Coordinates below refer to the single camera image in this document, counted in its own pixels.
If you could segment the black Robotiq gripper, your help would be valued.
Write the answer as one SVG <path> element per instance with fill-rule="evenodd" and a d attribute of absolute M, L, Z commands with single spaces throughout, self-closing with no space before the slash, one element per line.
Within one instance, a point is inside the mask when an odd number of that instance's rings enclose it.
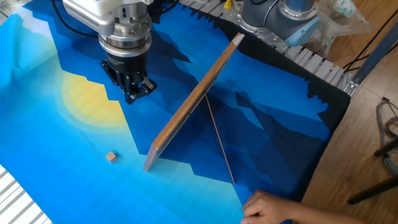
<path fill-rule="evenodd" d="M 103 60 L 100 65 L 115 86 L 119 86 L 124 93 L 126 103 L 131 105 L 136 98 L 142 98 L 150 95 L 156 88 L 157 84 L 148 79 L 146 65 L 147 54 L 141 54 L 136 57 L 118 57 L 106 54 L 107 59 Z M 143 81 L 134 87 L 129 75 L 138 74 L 145 76 Z"/>

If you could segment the person's right hand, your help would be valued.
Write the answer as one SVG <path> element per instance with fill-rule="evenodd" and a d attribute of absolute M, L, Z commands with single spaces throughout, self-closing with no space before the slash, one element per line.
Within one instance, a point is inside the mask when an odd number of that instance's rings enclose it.
<path fill-rule="evenodd" d="M 257 190 L 243 205 L 241 224 L 280 224 L 292 218 L 291 208 L 290 200 Z"/>

